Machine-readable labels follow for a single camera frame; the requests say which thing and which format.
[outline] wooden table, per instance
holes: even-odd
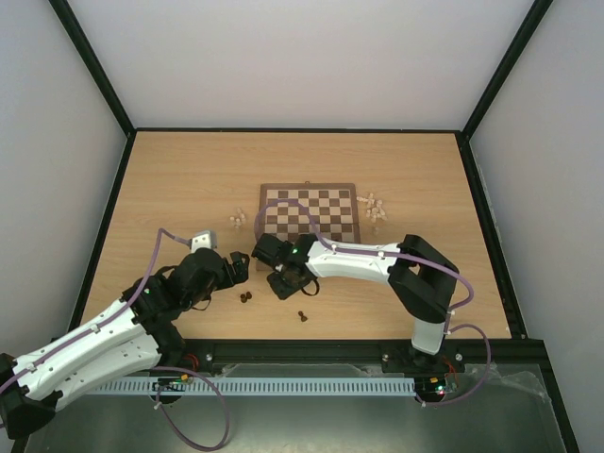
[[[418,234],[452,260],[476,290],[452,326],[469,322],[492,338],[510,338],[495,278],[453,134],[327,134],[139,132],[98,263],[83,322],[139,278],[158,227],[186,238],[218,233],[228,256],[254,247],[251,222],[237,232],[229,216],[241,207],[253,218],[265,182],[353,182],[357,192],[384,201],[388,221],[372,234],[361,216],[364,243],[401,242]],[[162,242],[158,264],[178,264],[187,250]],[[206,311],[183,314],[184,338],[394,339],[410,338],[413,321],[392,289],[369,281],[325,278],[317,297],[280,301],[266,272],[217,292]],[[242,304],[239,294],[253,299]],[[466,296],[458,285],[454,301]],[[301,323],[298,312],[309,318]],[[455,334],[473,338],[469,329]]]

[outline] chessboard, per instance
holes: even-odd
[[[360,243],[357,191],[352,183],[262,184],[260,208],[279,198],[297,200],[310,211],[321,234],[333,241]],[[260,219],[260,230],[294,243],[301,233],[310,233],[309,218],[298,206],[279,203]]]

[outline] white robotic arm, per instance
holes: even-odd
[[[400,258],[403,253],[458,272],[431,245],[412,235],[403,243],[365,245],[319,240],[313,234],[300,235],[292,244],[263,234],[252,257],[275,270],[267,280],[280,299],[286,299],[318,277],[352,277],[390,285],[414,317],[413,347],[434,355],[441,348],[446,313],[457,280],[421,264],[415,274],[410,269],[415,263]]]
[[[158,364],[177,365],[184,341],[172,321],[212,292],[247,281],[249,257],[234,252],[230,263],[215,246],[212,232],[199,233],[192,253],[151,276],[131,306],[126,301],[140,281],[51,344],[16,359],[0,354],[0,416],[9,438],[43,427],[56,411],[105,382]],[[173,272],[165,277],[168,270]]]

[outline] purple cable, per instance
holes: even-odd
[[[270,203],[267,203],[266,205],[264,205],[262,207],[262,209],[256,215],[256,219],[254,220],[254,235],[256,236],[256,241],[260,238],[260,235],[261,235],[260,218],[263,216],[263,214],[266,212],[266,210],[268,210],[269,208],[271,208],[273,206],[277,206],[279,203],[287,203],[289,205],[298,206],[298,208],[301,209],[302,212],[309,218],[310,226],[312,227],[312,231],[314,232],[315,236],[317,237],[317,239],[319,240],[319,242],[321,243],[321,245],[323,247],[332,249],[334,252],[348,253],[348,254],[352,254],[352,255],[365,255],[365,256],[369,256],[369,257],[378,256],[378,252],[373,251],[373,250],[358,250],[355,248],[346,248],[346,247],[332,248],[331,244],[326,241],[326,238],[319,231],[319,228],[317,227],[315,219],[313,218],[312,215],[310,215],[309,209],[306,206],[300,204],[300,202],[298,202],[297,200],[294,200],[291,198],[279,198],[275,201],[271,201]],[[460,307],[463,307],[464,305],[469,304],[472,301],[472,299],[474,298],[474,288],[472,288],[472,285],[470,284],[470,282],[465,277],[462,277],[460,274],[453,271],[452,269],[449,269],[448,267],[442,266],[441,264],[438,264],[434,261],[424,260],[423,258],[415,257],[414,255],[410,255],[408,253],[384,252],[384,257],[399,258],[402,260],[409,260],[409,261],[417,262],[418,264],[423,264],[425,266],[431,267],[432,269],[436,269],[437,271],[441,271],[441,272],[447,274],[448,276],[454,277],[463,286],[465,286],[467,288],[468,296],[465,299],[463,299],[462,301],[457,302],[449,307],[448,314],[447,314],[446,320],[445,320],[445,332],[447,332],[447,329],[449,326],[450,312],[454,309],[458,309]]]
[[[480,327],[474,326],[473,324],[459,324],[458,326],[455,326],[451,329],[451,333],[455,332],[456,330],[460,330],[462,328],[472,328],[475,331],[477,331],[480,335],[482,335],[482,338],[484,339],[484,344],[487,348],[487,361],[486,361],[486,366],[484,368],[484,374],[480,377],[480,379],[478,380],[477,384],[474,387],[472,387],[470,390],[468,390],[462,396],[458,396],[455,399],[448,399],[446,401],[440,401],[438,403],[427,403],[419,395],[417,395],[415,397],[415,399],[417,399],[420,403],[422,403],[422,405],[426,405],[429,408],[438,408],[441,406],[446,406],[449,404],[457,403],[459,401],[463,401],[464,399],[469,397],[471,394],[473,394],[476,390],[478,390],[480,387],[482,387],[484,382],[487,380],[487,377],[489,376],[489,370],[491,368],[491,345],[489,344],[489,339],[487,338],[487,334],[484,333],[484,331]]]
[[[153,368],[153,370],[154,371],[173,371],[173,372],[178,372],[178,373],[186,373],[187,375],[195,376],[196,378],[203,380],[206,384],[208,384],[210,386],[210,388],[216,393],[216,396],[218,396],[218,399],[220,399],[220,402],[223,405],[223,410],[225,411],[225,434],[223,434],[223,438],[215,446],[203,446],[200,444],[196,444],[191,439],[189,439],[187,436],[185,436],[182,433],[182,431],[180,431],[180,429],[178,429],[176,427],[175,423],[170,418],[170,415],[168,415],[168,412],[166,411],[166,409],[163,408],[163,405],[161,405],[161,403],[159,401],[159,397],[161,396],[161,391],[163,390],[163,387],[158,388],[158,392],[155,395],[155,402],[157,404],[159,404],[159,409],[161,410],[163,415],[166,417],[166,420],[168,420],[168,423],[170,424],[170,428],[172,428],[172,431],[175,433],[175,435],[178,437],[178,439],[180,439],[182,442],[184,442],[189,447],[194,448],[195,450],[198,450],[198,451],[216,451],[216,450],[219,450],[220,448],[222,448],[223,446],[225,446],[225,443],[227,442],[228,431],[230,429],[230,412],[228,411],[228,406],[227,406],[227,401],[225,400],[225,396],[220,393],[220,391],[218,390],[218,387],[216,387],[213,383],[211,383],[207,377],[203,377],[199,373],[195,373],[195,371],[187,370],[186,368],[175,368],[172,366],[156,366],[155,368]]]
[[[191,244],[191,241],[187,241],[186,239],[183,239],[183,238],[180,238],[178,236],[175,236],[174,234],[168,232],[164,228],[158,229],[158,237],[157,237],[157,239],[155,241],[155,248],[153,249],[153,254],[151,255],[151,261],[149,261],[149,265],[147,266],[147,269],[144,272],[144,276],[143,276],[143,279],[141,280],[141,283],[139,284],[139,286],[136,289],[136,291],[134,292],[134,294],[128,299],[128,301],[119,310],[117,310],[115,313],[113,313],[105,321],[103,321],[103,322],[101,322],[101,323],[99,323],[97,325],[99,328],[104,327],[107,324],[111,323],[118,316],[120,316],[122,313],[124,313],[124,311],[128,310],[130,308],[130,306],[132,306],[132,304],[134,303],[134,301],[139,297],[139,295],[141,295],[141,292],[144,289],[144,285],[147,283],[147,280],[149,279],[149,277],[151,277],[151,272],[153,272],[153,267],[155,266],[155,261],[158,259],[159,245],[161,244],[161,235],[162,234],[165,234],[170,239],[173,239],[173,240],[177,241],[178,243],[184,243],[186,245],[190,245]],[[37,359],[36,361],[34,361],[33,362],[34,365],[35,366],[40,366],[45,361],[47,361],[48,359],[50,359],[54,355],[58,354],[60,351],[62,351],[66,347],[68,347],[68,346],[70,346],[70,345],[78,342],[79,340],[81,340],[84,337],[87,337],[91,333],[93,333],[93,330],[90,330],[90,329],[81,331],[75,337],[70,338],[65,343],[60,344],[55,349],[52,349],[51,351],[48,351],[46,354],[44,354],[39,359]],[[23,376],[25,376],[28,372],[29,372],[29,370],[27,370],[27,369],[24,368],[19,373],[17,373],[15,376],[13,376],[9,380],[7,380],[4,384],[0,385],[0,394],[2,394],[10,385],[12,385],[13,382],[16,382],[17,380],[19,380],[20,378],[22,378]]]

